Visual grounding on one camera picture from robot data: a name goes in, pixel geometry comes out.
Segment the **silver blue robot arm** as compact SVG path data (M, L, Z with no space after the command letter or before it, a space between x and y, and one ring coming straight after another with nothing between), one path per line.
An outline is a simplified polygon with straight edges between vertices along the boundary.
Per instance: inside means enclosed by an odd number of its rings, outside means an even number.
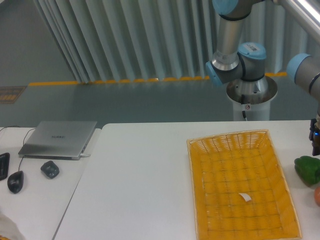
M220 16L217 47L205 64L209 79L216 86L228 83L226 93L233 104L234 121L267 121L278 87L265 74L266 50L263 45L239 45L245 18L253 5L264 0L213 0ZM316 0L272 0L293 16L320 45L320 3ZM313 156L320 155L320 57L300 53L286 67L290 79L318 101L316 118L310 121L309 140Z

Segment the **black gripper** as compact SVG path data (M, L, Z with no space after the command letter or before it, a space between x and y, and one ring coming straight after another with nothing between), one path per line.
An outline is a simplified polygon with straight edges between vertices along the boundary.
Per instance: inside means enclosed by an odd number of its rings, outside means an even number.
M309 140L311 141L312 155L320 155L320 116L317 115L316 118L310 120L310 133Z

